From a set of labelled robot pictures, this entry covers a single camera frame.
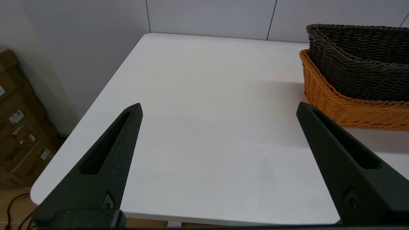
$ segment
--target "basket rim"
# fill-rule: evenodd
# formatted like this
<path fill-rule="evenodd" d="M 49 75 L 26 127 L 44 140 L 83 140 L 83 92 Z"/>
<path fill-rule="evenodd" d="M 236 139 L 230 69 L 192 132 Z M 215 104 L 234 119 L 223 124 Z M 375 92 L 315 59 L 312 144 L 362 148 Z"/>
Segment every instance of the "basket rim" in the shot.
<path fill-rule="evenodd" d="M 338 47 L 333 41 L 331 41 L 327 36 L 325 36 L 320 29 L 325 28 L 325 27 L 333 27 L 333 26 L 338 26 L 338 29 L 350 29 L 350 28 L 357 28 L 359 27 L 360 29 L 363 30 L 399 30 L 399 31 L 405 31 L 409 32 L 409 28 L 405 27 L 388 27 L 388 26 L 356 26 L 356 25 L 339 25 L 339 24 L 310 24 L 307 25 L 306 30 L 308 34 L 314 34 L 316 36 L 319 36 L 323 39 L 325 43 L 330 45 L 334 50 L 336 50 L 338 53 L 338 58 L 345 58 L 349 59 L 348 63 L 351 61 L 359 64 L 366 64 L 364 66 L 360 66 L 361 68 L 373 68 L 373 65 L 377 65 L 378 67 L 390 67 L 393 68 L 394 70 L 407 70 L 409 69 L 409 64 L 402 64 L 402 63 L 389 63 L 389 62 L 382 62 L 382 61 L 371 61 L 371 60 L 364 60 L 362 58 L 359 58 L 357 56 L 354 56 L 346 51 L 344 51 L 341 47 Z"/>
<path fill-rule="evenodd" d="M 314 62 L 310 59 L 309 56 L 309 49 L 305 49 L 300 51 L 299 55 L 301 60 L 307 61 L 306 64 L 310 65 L 311 67 L 314 68 L 314 70 L 317 72 L 317 75 L 320 77 L 322 81 L 324 81 L 325 85 L 327 85 L 328 90 L 330 90 L 339 100 L 341 101 L 348 101 L 349 103 L 358 105 L 377 105 L 377 106 L 402 106 L 402 109 L 408 110 L 409 111 L 409 101 L 382 101 L 382 100 L 366 100 L 366 99 L 359 99 L 359 98 L 351 98 L 347 97 L 340 92 L 338 92 L 331 84 L 328 83 L 328 81 L 325 79 L 321 71 L 316 67 Z"/>

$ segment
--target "black woven basket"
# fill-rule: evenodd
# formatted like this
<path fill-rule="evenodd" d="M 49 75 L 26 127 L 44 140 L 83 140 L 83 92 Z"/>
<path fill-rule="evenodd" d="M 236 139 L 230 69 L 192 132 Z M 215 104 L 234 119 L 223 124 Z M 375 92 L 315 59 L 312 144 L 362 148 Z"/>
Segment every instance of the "black woven basket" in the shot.
<path fill-rule="evenodd" d="M 341 94 L 409 101 L 409 29 L 384 26 L 307 26 L 310 58 Z"/>

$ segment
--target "white wall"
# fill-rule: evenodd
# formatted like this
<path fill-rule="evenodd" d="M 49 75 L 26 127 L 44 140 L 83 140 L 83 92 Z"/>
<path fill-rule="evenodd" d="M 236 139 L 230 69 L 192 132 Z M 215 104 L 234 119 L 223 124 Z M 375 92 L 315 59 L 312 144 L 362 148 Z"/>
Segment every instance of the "white wall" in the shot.
<path fill-rule="evenodd" d="M 79 117 L 149 33 L 145 0 L 22 0 L 22 4 Z"/>
<path fill-rule="evenodd" d="M 277 0 L 268 40 L 308 43 L 308 24 L 399 27 L 408 0 Z"/>
<path fill-rule="evenodd" d="M 69 135 L 79 116 L 74 112 L 19 0 L 0 1 L 0 47 L 13 51 L 50 121 L 60 134 Z"/>
<path fill-rule="evenodd" d="M 147 0 L 152 33 L 265 40 L 275 0 Z"/>

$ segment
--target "wooden floor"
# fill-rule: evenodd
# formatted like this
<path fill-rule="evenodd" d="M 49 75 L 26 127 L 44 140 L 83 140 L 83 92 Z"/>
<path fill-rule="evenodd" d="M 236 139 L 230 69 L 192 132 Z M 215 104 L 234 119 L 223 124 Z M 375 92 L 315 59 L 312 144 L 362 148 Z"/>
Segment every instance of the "wooden floor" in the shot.
<path fill-rule="evenodd" d="M 0 230 L 4 229 L 7 225 L 7 206 L 10 201 L 24 193 L 29 193 L 31 188 L 20 189 L 3 189 L 0 188 Z M 11 230 L 18 230 L 21 222 L 26 218 L 34 209 L 36 205 L 31 201 L 30 196 L 24 196 L 18 198 L 13 202 L 10 210 L 11 214 Z M 28 221 L 23 224 L 22 229 L 26 229 Z M 127 228 L 166 228 L 167 221 L 154 221 L 145 219 L 127 219 Z M 182 227 L 200 228 L 200 227 L 218 227 L 218 225 L 207 225 L 198 223 L 182 223 Z"/>

